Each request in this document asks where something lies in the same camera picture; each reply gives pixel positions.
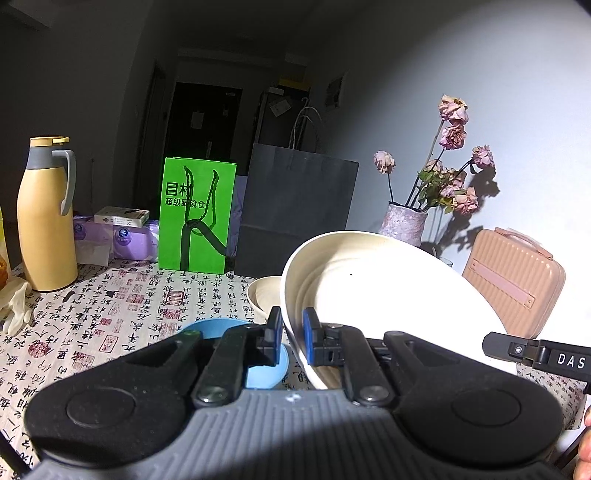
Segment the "person's hand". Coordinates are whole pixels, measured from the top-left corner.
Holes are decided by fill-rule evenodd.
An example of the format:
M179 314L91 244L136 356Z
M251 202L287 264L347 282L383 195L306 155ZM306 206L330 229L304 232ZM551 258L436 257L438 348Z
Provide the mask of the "person's hand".
M591 480L591 407L588 407L584 424L586 431L578 446L578 459L573 471L573 480Z

